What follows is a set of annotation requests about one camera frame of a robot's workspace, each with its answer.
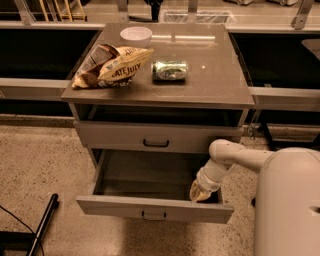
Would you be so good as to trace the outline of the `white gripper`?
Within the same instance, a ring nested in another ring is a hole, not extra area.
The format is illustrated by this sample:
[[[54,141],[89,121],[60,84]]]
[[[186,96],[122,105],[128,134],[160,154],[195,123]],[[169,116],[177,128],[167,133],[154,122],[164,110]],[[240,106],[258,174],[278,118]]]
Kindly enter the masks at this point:
[[[189,191],[191,201],[204,202],[222,185],[223,174],[218,169],[202,167]]]

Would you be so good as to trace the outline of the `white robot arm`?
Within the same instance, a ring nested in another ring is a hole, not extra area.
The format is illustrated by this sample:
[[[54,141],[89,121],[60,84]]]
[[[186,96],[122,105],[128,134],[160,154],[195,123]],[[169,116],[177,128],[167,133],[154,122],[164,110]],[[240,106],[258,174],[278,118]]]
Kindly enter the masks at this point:
[[[193,181],[189,197],[208,199],[235,164],[259,174],[254,256],[320,256],[320,152],[290,147],[248,149],[218,139]]]

